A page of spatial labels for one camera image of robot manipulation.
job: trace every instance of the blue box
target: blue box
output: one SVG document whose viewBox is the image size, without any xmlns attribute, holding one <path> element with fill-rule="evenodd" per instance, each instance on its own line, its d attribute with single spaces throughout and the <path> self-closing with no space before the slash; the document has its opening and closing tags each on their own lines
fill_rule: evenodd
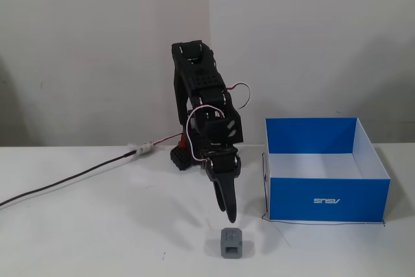
<svg viewBox="0 0 415 277">
<path fill-rule="evenodd" d="M 383 221 L 390 177 L 357 118 L 265 123 L 270 219 Z"/>
</svg>

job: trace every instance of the black wire on table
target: black wire on table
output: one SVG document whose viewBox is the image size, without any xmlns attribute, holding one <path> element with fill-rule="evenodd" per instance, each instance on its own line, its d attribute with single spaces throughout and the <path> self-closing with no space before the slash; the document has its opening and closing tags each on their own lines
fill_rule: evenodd
<svg viewBox="0 0 415 277">
<path fill-rule="evenodd" d="M 10 199 L 8 199 L 8 200 L 3 201 L 2 203 L 0 203 L 0 207 L 1 206 L 4 206 L 5 204 L 8 204 L 9 202 L 15 201 L 15 200 L 17 200 L 17 199 L 19 199 L 21 197 L 25 197 L 27 195 L 35 194 L 35 193 L 38 193 L 40 191 L 44 191 L 45 189 L 54 187 L 54 186 L 59 185 L 59 184 L 62 184 L 62 183 L 65 183 L 65 182 L 67 182 L 69 180 L 72 180 L 74 178 L 77 178 L 78 176 L 81 176 L 81 175 L 84 175 L 84 174 L 86 174 L 88 172 L 91 172 L 92 170 L 98 169 L 98 168 L 100 168 L 100 167 L 102 167 L 104 165 L 108 165 L 109 163 L 116 162 L 117 160 L 121 160 L 123 158 L 130 157 L 130 156 L 134 155 L 136 152 L 137 151 L 127 152 L 126 154 L 124 154 L 124 155 L 122 155 L 120 157 L 116 157 L 114 159 L 108 160 L 107 162 L 103 162 L 103 163 L 101 163 L 99 165 L 96 165 L 95 167 L 92 167 L 91 169 L 88 169 L 88 170 L 86 170 L 84 172 L 78 173 L 77 175 L 70 176 L 69 178 L 65 178 L 65 179 L 63 179 L 63 180 L 61 180 L 59 182 L 53 183 L 51 185 L 48 185 L 48 186 L 45 186 L 45 187 L 42 187 L 42 188 L 35 189 L 34 191 L 28 191 L 26 193 L 23 193 L 23 194 L 20 194 L 18 196 L 15 196 L 13 198 L 10 198 Z"/>
</svg>

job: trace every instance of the cardboard box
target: cardboard box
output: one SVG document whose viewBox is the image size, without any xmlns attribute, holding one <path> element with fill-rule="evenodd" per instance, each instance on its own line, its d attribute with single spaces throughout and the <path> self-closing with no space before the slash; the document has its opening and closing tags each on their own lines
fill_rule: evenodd
<svg viewBox="0 0 415 277">
<path fill-rule="evenodd" d="M 266 119 L 274 220 L 382 222 L 390 177 L 357 118 Z"/>
</svg>

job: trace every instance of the black robotic arm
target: black robotic arm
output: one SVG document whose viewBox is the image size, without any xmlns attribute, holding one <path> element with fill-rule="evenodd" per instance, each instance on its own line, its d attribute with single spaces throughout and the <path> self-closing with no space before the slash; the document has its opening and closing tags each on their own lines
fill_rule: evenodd
<svg viewBox="0 0 415 277">
<path fill-rule="evenodd" d="M 184 134 L 179 145 L 171 151 L 171 159 L 180 170 L 200 163 L 204 166 L 213 182 L 219 208 L 226 211 L 229 221 L 234 223 L 236 197 L 233 180 L 241 172 L 241 159 L 233 144 L 243 141 L 241 117 L 232 105 L 231 96 L 217 71 L 213 51 L 207 45 L 200 40 L 175 43 L 172 56 L 174 90 Z M 188 100 L 194 110 L 204 105 L 214 109 L 198 108 L 186 129 L 192 113 L 187 110 Z"/>
</svg>

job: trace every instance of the gray plastic cube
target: gray plastic cube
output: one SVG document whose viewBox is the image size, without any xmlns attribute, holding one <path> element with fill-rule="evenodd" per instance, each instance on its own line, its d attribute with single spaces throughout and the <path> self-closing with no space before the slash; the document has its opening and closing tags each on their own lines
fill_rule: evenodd
<svg viewBox="0 0 415 277">
<path fill-rule="evenodd" d="M 225 259 L 242 257 L 242 230 L 239 228 L 224 228 L 220 235 L 220 251 Z"/>
</svg>

